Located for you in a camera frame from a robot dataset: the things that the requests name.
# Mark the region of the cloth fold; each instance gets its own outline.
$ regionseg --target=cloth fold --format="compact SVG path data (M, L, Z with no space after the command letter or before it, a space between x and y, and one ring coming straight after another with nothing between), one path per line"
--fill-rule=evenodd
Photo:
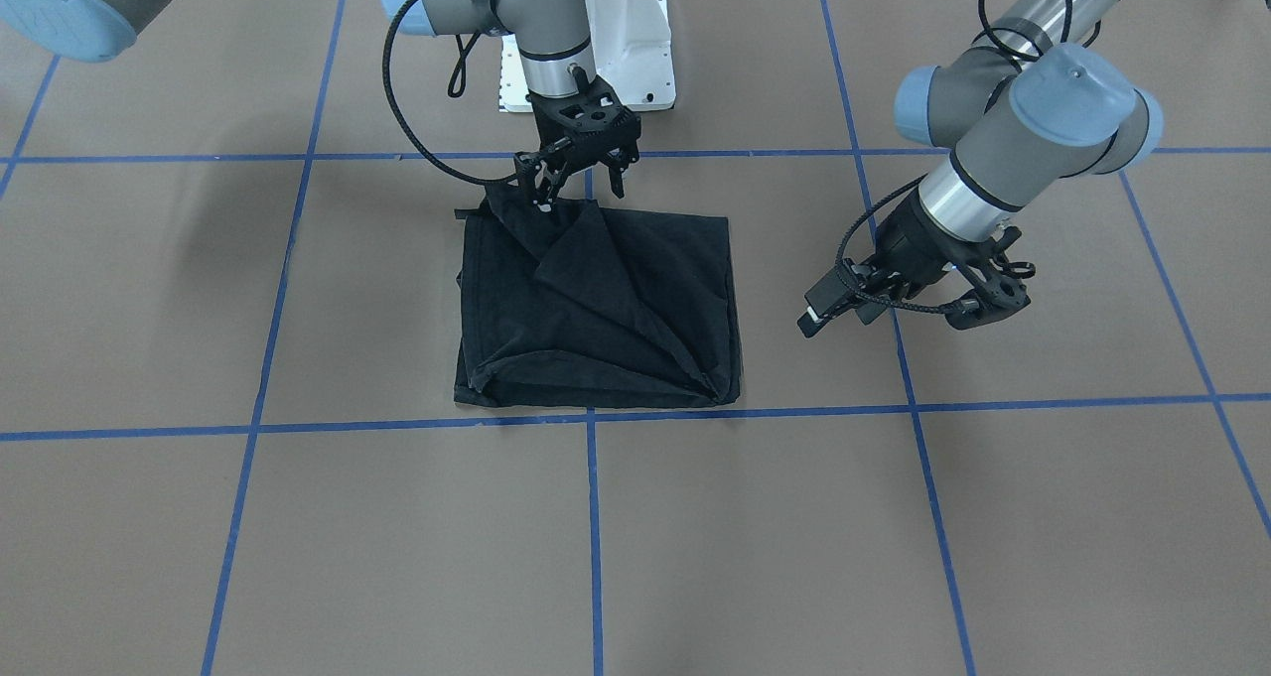
M741 342L722 217L543 213L487 188L464 220L455 400L487 407L700 408L737 400Z

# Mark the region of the grid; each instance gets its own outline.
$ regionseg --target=grid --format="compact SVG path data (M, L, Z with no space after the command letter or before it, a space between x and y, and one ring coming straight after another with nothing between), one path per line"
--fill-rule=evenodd
M685 150L685 151L648 151L644 156L666 156L666 159L702 159L703 156L849 156L857 170L860 183L862 197L866 208L871 206L871 187L866 177L864 156L902 156L902 155L942 155L942 150L933 147L862 147L859 146L852 102L843 62L839 57L839 46L835 38L834 20L830 15L827 0L819 0L825 33L829 39L833 65L838 80L839 95L844 123L848 130L849 147L813 147L813 150L785 150L785 147L766 147L766 150ZM291 215L290 233L283 254L281 273L278 274L277 294L273 304L272 320L269 324L268 339L266 342L264 356L261 363L259 388L255 403L248 424L234 426L179 426L179 427L137 427L137 428L78 428L78 431L19 431L0 433L0 442L19 441L60 441L60 440L86 440L86 438L132 438L132 437L182 437L182 436L245 436L247 446L239 482L235 493L234 511L229 526L229 535L225 541L225 554L221 565L220 579L217 582L216 600L208 625L207 643L202 662L205 676L212 673L215 663L220 624L225 607L225 598L233 577L234 555L243 512L247 508L248 487L252 475L252 464L255 446L262 435L282 433L309 433L309 432L362 432L362 431L390 431L390 428L466 428L483 426L531 426L531 424L582 424L586 428L586 460L588 470L588 513L590 513L590 541L591 541L591 596L592 596L592 663L596 676L604 673L604 623L602 623L602 560L600 544L600 485L597 482L597 432L601 424L623 422L656 422L656 419L779 419L797 417L825 417L825 416L871 416L871 414L904 414L909 416L913 423L915 449L921 464L923 477L927 487L928 501L932 512L932 524L944 567L944 577L948 586L949 602L955 615L958 639L961 642L962 657L969 675L976 673L975 657L971 638L966 626L966 618L958 593L955 560L944 532L943 516L941 512L939 494L932 473L928 456L925 436L923 432L923 417L933 413L957 412L1003 412L1003 410L1040 410L1040 409L1071 409L1071 408L1107 408L1107 407L1134 407L1134 405L1183 405L1207 404L1213 405L1215 418L1220 423L1232 456L1235 460L1249 497L1253 501L1267 536L1271 537L1271 516L1266 507L1253 474L1244 459L1240 443L1233 431L1225 405L1237 403L1271 403L1271 393L1220 393L1210 376L1207 365L1193 337L1187 315L1174 291L1173 283L1167 272L1167 266L1157 249L1153 234L1139 207L1138 197L1131 186L1130 178L1120 173L1120 183L1125 191L1126 202L1134 211L1138 220L1141 238L1155 264L1159 280L1171 301L1171 306L1187 341L1188 349L1196 368L1202 377L1204 394L1187 395L1155 395L1155 396L1096 396L1096 399L1054 399L1054 400L1012 400L1012 402L958 402L958 403L919 403L915 396L913 379L910 377L909 361L905 355L905 342L901 324L891 313L892 332L895 333L900 375L904 381L906 402L904 404L882 405L831 405L816 408L754 408L754 409L718 409L718 410L666 410L666 412L629 412L629 413L597 413L595 409L586 409L582 414L545 414L545 416L488 416L474 418L421 418L421 419L362 419L361 422L325 422L325 423L267 423L263 421L266 399L268 395L269 377L273 367L275 347L277 346L278 330L285 310L287 283L290 274L291 254L296 243L297 227L304 213L305 197L309 189L309 178L315 161L364 161L364 160L421 160L418 156L400 156L399 152L318 152L318 137L322 131L323 111L325 107L327 89L330 81L332 66L336 60L336 48L339 43L341 24L344 15L346 0L337 0L334 19L330 25L327 57L322 71L316 105L313 111L313 122L309 133L309 144L304 152L263 152L263 155L131 155L131 156L27 156L24 147L31 136L31 130L36 123L42 102L48 91L50 84L58 67L58 57L50 61L48 69L41 80L39 89L32 107L27 114L22 133L14 146L11 156L4 156L5 170L0 178L0 202L13 179L18 165L60 165L60 164L164 164L168 161L304 161L300 184L296 191L296 199ZM1166 155L1196 155L1196 152L1210 152L1210 155L1267 155L1271 147L1159 147L1158 152ZM437 156L447 160L480 160L480 159L508 159L511 152L437 152ZM586 196L594 197L594 178L591 170L585 174Z

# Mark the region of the folded black fabric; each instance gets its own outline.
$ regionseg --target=folded black fabric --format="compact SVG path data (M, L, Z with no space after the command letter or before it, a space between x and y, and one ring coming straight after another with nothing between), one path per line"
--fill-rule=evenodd
M465 222L455 400L699 408L737 400L741 342L722 217L491 187Z

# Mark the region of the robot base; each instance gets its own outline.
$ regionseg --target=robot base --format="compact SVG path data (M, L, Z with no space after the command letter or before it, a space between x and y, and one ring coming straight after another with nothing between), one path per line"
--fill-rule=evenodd
M666 0L587 0L596 71L632 111L666 111L675 105L671 29ZM597 10L625 8L627 14ZM503 37L498 107L531 112L516 37Z

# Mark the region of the table surface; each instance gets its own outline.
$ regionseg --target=table surface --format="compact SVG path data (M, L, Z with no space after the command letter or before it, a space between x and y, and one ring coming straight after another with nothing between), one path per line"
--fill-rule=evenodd
M1267 673L1262 0L1110 11L1167 133L1021 216L1028 310L815 341L846 225L939 160L891 98L975 0L670 17L627 198L567 193L731 220L722 410L452 403L479 193L395 127L376 0L178 0L104 66L0 28L0 673ZM536 142L498 46L461 100L449 38L399 48L474 173Z

